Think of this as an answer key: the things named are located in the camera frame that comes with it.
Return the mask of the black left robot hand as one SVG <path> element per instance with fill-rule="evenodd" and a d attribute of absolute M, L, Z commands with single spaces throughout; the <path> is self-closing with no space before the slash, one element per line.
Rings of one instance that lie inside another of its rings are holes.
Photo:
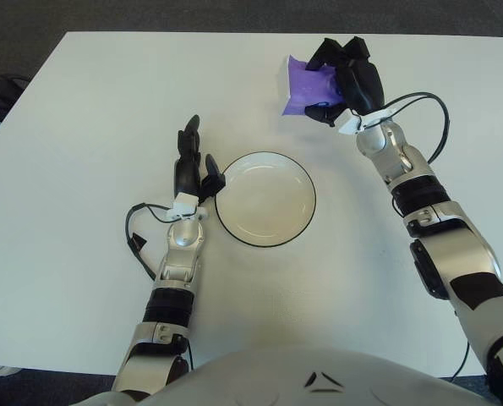
<path fill-rule="evenodd" d="M 206 176 L 200 177 L 200 116 L 195 114 L 184 129 L 178 131 L 179 158 L 174 165 L 174 196 L 179 193 L 194 195 L 199 204 L 215 197 L 225 186 L 225 175 L 211 154 L 205 156 Z"/>

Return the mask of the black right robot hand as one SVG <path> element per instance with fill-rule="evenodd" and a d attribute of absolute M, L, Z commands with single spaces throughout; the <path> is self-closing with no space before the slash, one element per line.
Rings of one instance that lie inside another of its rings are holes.
<path fill-rule="evenodd" d="M 384 91 L 377 68 L 369 61 L 370 54 L 364 39 L 355 36 L 346 45 L 325 38 L 305 69 L 318 71 L 325 66 L 334 69 L 334 84 L 342 100 L 316 102 L 304 108 L 304 114 L 329 126 L 346 109 L 359 115 L 380 110 L 385 105 Z"/>

